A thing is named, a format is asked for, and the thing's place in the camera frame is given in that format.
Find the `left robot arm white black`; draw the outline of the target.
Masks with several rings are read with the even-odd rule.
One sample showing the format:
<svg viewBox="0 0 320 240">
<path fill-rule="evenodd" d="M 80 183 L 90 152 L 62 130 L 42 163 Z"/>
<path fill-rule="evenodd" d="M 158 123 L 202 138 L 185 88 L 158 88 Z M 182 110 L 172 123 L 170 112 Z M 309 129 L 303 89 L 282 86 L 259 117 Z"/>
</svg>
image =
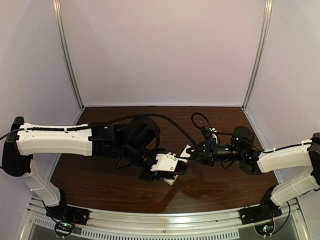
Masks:
<svg viewBox="0 0 320 240">
<path fill-rule="evenodd" d="M 160 128 L 149 117 L 136 117 L 129 123 L 109 125 L 91 123 L 78 126 L 36 126 L 16 117 L 6 134 L 2 169 L 10 176 L 22 177 L 30 190 L 42 200 L 47 215 L 69 221 L 75 208 L 67 205 L 63 190 L 55 187 L 37 168 L 35 154 L 74 154 L 85 157 L 125 159 L 141 168 L 145 181 L 166 178 L 173 169 L 163 164 L 162 150 L 147 149 L 160 143 Z"/>
</svg>

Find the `white remote control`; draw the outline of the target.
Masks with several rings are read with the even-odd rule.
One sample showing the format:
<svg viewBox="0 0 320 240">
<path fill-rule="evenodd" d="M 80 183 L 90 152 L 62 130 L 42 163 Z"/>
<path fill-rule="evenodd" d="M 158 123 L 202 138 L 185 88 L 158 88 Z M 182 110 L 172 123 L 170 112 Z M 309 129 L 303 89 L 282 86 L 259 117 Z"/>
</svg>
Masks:
<svg viewBox="0 0 320 240">
<path fill-rule="evenodd" d="M 190 148 L 191 146 L 189 144 L 187 144 L 184 148 L 184 150 L 181 152 L 181 154 L 179 155 L 180 158 L 184 157 L 184 158 L 189 158 L 191 155 L 189 153 L 187 153 L 187 149 Z M 180 175 L 177 174 L 174 179 L 168 179 L 168 178 L 165 178 L 164 179 L 164 182 L 167 183 L 168 185 L 172 186 L 175 181 L 178 179 Z"/>
</svg>

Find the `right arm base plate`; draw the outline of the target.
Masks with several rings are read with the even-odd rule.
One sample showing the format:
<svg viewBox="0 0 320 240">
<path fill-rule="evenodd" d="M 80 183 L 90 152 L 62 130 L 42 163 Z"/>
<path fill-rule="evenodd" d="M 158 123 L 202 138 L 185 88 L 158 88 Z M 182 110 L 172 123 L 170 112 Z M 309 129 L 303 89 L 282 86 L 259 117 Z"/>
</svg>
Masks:
<svg viewBox="0 0 320 240">
<path fill-rule="evenodd" d="M 241 223 L 247 225 L 279 217 L 282 215 L 282 210 L 278 206 L 273 207 L 267 204 L 259 204 L 256 206 L 245 206 L 238 210 L 238 213 Z"/>
</svg>

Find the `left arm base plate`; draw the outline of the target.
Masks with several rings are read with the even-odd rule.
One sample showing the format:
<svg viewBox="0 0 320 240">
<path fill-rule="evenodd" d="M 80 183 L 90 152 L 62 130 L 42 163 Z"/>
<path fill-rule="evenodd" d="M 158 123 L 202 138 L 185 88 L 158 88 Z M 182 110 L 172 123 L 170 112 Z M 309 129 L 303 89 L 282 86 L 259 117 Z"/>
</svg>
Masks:
<svg viewBox="0 0 320 240">
<path fill-rule="evenodd" d="M 85 226 L 90 216 L 90 211 L 85 208 L 74 206 L 45 207 L 46 215 L 55 220 L 67 221 L 68 223 Z"/>
</svg>

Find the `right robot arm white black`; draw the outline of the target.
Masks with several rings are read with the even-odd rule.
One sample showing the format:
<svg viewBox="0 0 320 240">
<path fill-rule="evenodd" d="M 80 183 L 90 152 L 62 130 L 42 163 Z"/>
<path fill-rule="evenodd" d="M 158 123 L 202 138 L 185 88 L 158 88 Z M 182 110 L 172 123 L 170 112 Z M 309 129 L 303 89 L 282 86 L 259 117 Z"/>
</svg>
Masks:
<svg viewBox="0 0 320 240">
<path fill-rule="evenodd" d="M 213 167 L 217 161 L 232 165 L 239 162 L 239 168 L 248 175 L 261 175 L 274 170 L 305 167 L 300 174 L 285 183 L 270 187 L 259 205 L 239 210 L 243 225 L 266 221 L 282 214 L 280 206 L 298 196 L 320 189 L 320 134 L 300 143 L 260 150 L 254 146 L 255 133 L 239 125 L 230 134 L 230 142 L 220 145 L 218 136 L 208 127 L 202 127 L 205 140 L 186 150 L 194 160 Z"/>
</svg>

